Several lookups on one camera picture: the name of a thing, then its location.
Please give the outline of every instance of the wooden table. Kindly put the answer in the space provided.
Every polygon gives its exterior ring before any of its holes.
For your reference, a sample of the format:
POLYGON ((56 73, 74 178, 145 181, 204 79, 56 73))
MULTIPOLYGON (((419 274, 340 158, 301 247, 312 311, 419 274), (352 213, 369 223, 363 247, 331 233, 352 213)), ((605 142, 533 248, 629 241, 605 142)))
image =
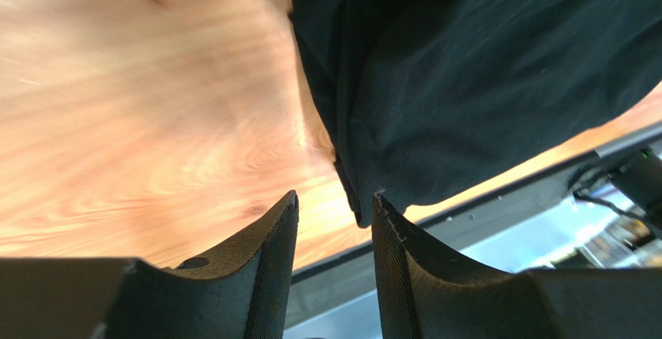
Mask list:
MULTIPOLYGON (((367 242, 332 166, 290 0, 0 0, 0 255, 176 265, 299 193, 295 267, 367 242)), ((444 203, 662 120, 624 117, 444 203)))

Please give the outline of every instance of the folded cloth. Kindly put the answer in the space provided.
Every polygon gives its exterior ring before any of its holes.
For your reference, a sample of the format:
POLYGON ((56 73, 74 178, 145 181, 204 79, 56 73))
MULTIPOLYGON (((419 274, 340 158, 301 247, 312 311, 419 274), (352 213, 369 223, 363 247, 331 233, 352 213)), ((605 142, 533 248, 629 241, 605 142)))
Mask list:
POLYGON ((359 226, 597 127, 662 79, 662 0, 293 0, 359 226))

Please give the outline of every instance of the wooden tabletop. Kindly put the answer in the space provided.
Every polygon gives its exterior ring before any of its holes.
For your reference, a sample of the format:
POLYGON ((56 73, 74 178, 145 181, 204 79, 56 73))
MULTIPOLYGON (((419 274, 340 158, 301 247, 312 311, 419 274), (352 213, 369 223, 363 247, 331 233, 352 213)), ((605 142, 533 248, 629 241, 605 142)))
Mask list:
MULTIPOLYGON (((295 267, 354 222, 286 17, 290 0, 0 0, 0 255, 176 265, 295 189, 295 267)), ((662 120, 662 89, 486 190, 662 120)))

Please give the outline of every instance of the wood grain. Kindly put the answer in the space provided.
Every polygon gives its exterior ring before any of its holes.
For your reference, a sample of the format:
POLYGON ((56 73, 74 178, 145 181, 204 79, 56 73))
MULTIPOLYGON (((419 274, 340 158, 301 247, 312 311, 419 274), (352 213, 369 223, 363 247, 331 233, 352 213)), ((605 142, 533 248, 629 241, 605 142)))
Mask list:
MULTIPOLYGON (((0 0, 0 255, 175 265, 297 190, 295 267, 358 229, 289 0, 0 0)), ((662 91, 424 218, 662 119, 662 91)))

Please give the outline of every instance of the black garment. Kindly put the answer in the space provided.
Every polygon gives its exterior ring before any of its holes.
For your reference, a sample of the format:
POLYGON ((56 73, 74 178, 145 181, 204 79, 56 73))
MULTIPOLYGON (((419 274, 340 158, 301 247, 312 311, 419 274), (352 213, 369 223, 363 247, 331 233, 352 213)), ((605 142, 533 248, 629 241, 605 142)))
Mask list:
POLYGON ((662 0, 294 0, 315 105, 360 226, 496 176, 662 78, 662 0))

